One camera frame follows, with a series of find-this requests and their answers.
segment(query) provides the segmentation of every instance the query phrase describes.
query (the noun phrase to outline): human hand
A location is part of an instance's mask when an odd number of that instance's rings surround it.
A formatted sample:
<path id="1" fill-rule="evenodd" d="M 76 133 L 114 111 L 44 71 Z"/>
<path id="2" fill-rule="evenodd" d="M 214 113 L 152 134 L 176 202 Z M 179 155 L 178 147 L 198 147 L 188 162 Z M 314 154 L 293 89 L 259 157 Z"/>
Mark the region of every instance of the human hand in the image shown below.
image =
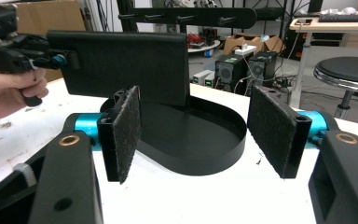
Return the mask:
<path id="1" fill-rule="evenodd" d="M 46 71 L 38 68 L 23 74 L 0 74 L 0 119 L 26 106 L 25 97 L 37 96 L 43 98 L 48 95 L 45 79 Z"/>

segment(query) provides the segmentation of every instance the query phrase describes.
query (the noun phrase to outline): electronic equipment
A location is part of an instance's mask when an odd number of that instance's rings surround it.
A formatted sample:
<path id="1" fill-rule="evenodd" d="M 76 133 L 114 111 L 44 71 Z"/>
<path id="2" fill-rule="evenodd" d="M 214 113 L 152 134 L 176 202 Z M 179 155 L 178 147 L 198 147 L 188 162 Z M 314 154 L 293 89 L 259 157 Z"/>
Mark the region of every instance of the electronic equipment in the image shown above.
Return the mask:
<path id="1" fill-rule="evenodd" d="M 214 72 L 212 72 L 205 78 L 204 86 L 211 88 L 213 86 L 213 82 L 214 82 Z"/>
<path id="2" fill-rule="evenodd" d="M 306 19 L 299 19 L 296 21 L 295 25 L 310 25 L 312 22 L 312 19 L 306 20 Z"/>
<path id="3" fill-rule="evenodd" d="M 223 91 L 243 94 L 244 92 L 234 92 L 236 85 L 246 76 L 247 66 L 243 56 L 228 54 L 222 56 L 215 62 L 214 87 Z"/>
<path id="4" fill-rule="evenodd" d="M 324 14 L 319 16 L 319 22 L 358 22 L 358 14 L 353 14 L 353 15 Z"/>
<path id="5" fill-rule="evenodd" d="M 244 55 L 249 55 L 252 54 L 256 51 L 257 47 L 256 46 L 248 46 L 247 44 L 242 45 L 241 49 L 236 49 L 234 51 L 235 54 L 244 56 Z"/>
<path id="6" fill-rule="evenodd" d="M 205 37 L 206 45 L 212 46 L 214 44 L 215 39 L 217 39 L 217 29 L 203 29 L 203 36 Z"/>
<path id="7" fill-rule="evenodd" d="M 250 70 L 247 73 L 249 78 L 245 93 L 247 96 L 250 96 L 254 85 L 272 86 L 277 56 L 278 53 L 275 51 L 258 51 L 249 59 Z"/>
<path id="8" fill-rule="evenodd" d="M 320 12 L 322 9 L 322 4 L 324 0 L 310 0 L 310 4 L 308 6 L 308 12 Z"/>
<path id="9" fill-rule="evenodd" d="M 193 83 L 203 86 L 205 83 L 205 78 L 209 76 L 213 71 L 205 70 L 200 73 L 197 73 L 193 76 Z"/>

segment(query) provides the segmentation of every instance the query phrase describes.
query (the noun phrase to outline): black plastic base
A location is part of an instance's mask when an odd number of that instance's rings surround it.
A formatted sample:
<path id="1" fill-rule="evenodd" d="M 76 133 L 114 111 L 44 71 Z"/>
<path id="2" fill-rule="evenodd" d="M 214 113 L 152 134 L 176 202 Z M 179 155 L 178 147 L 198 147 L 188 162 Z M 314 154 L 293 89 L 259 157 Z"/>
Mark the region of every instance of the black plastic base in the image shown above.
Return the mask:
<path id="1" fill-rule="evenodd" d="M 246 123 L 222 105 L 191 97 L 189 108 L 141 103 L 138 150 L 183 175 L 212 175 L 242 155 Z"/>

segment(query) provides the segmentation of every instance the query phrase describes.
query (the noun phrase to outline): stool seat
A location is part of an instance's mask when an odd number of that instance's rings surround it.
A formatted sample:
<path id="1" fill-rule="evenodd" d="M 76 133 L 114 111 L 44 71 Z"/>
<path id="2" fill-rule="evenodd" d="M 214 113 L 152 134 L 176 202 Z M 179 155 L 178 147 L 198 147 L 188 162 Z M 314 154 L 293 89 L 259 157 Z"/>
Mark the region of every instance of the stool seat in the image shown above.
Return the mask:
<path id="1" fill-rule="evenodd" d="M 330 77 L 358 82 L 358 57 L 337 57 L 326 59 L 315 66 Z"/>
<path id="2" fill-rule="evenodd" d="M 345 119 L 351 109 L 350 100 L 358 91 L 358 57 L 336 57 L 322 60 L 313 70 L 316 78 L 329 85 L 345 90 L 340 105 L 337 106 L 335 118 Z"/>

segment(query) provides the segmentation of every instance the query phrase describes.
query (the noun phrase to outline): white table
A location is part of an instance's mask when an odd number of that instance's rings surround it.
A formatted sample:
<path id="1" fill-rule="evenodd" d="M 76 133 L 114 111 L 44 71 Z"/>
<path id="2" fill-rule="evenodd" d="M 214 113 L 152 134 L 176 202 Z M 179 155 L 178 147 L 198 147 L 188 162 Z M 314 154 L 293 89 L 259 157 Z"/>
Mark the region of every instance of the white table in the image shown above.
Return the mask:
<path id="1" fill-rule="evenodd" d="M 296 25 L 297 20 L 310 19 L 310 25 Z M 290 24 L 290 29 L 297 32 L 307 33 L 303 51 L 301 54 L 300 66 L 298 67 L 296 85 L 292 91 L 289 105 L 293 108 L 299 108 L 302 78 L 307 60 L 310 56 L 310 41 L 312 33 L 358 33 L 358 22 L 319 22 L 319 18 L 301 18 L 295 19 Z"/>
<path id="2" fill-rule="evenodd" d="M 214 43 L 211 45 L 211 46 L 204 46 L 200 49 L 188 49 L 187 51 L 189 53 L 194 53 L 194 52 L 200 52 L 200 51 L 204 51 L 204 50 L 208 50 L 208 49 L 214 49 L 216 48 L 217 46 L 219 46 L 220 44 L 220 41 L 219 40 L 215 40 Z"/>
<path id="3" fill-rule="evenodd" d="M 75 112 L 98 112 L 102 98 L 69 95 L 62 79 L 48 84 L 44 103 L 0 119 L 0 180 L 61 132 Z M 245 119 L 249 98 L 191 84 L 191 94 L 229 106 Z M 358 124 L 339 120 L 358 134 Z M 315 223 L 308 181 L 318 150 L 307 149 L 296 179 L 280 179 L 250 133 L 240 160 L 224 172 L 179 175 L 137 151 L 123 185 L 106 181 L 102 152 L 94 152 L 105 223 Z"/>

